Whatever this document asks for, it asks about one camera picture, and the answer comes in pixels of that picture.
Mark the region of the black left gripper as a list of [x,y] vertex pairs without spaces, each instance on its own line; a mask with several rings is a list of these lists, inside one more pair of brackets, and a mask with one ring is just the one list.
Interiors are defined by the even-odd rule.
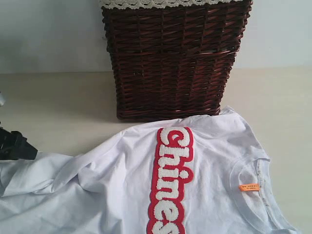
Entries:
[[27,142],[21,132],[7,131],[0,128],[0,159],[1,160],[34,160],[38,150]]

